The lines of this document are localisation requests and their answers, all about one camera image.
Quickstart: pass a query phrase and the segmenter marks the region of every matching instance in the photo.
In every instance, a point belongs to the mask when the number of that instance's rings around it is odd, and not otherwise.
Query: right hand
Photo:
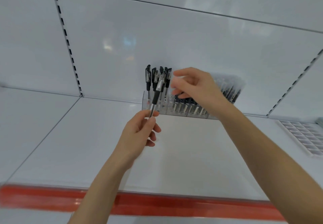
[[[173,75],[172,94],[178,95],[184,92],[178,98],[192,97],[214,116],[218,116],[219,112],[231,105],[208,72],[189,67],[176,70]]]

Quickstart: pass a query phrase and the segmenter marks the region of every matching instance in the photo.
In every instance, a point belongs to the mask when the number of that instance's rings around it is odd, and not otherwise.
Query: pen grip
[[[170,79],[166,79],[166,85],[165,85],[165,87],[166,87],[166,88],[168,88],[168,87],[169,87],[169,83],[170,83],[170,81],[171,81]]]
[[[160,91],[155,91],[154,98],[152,100],[153,104],[157,105],[159,95],[160,95]]]

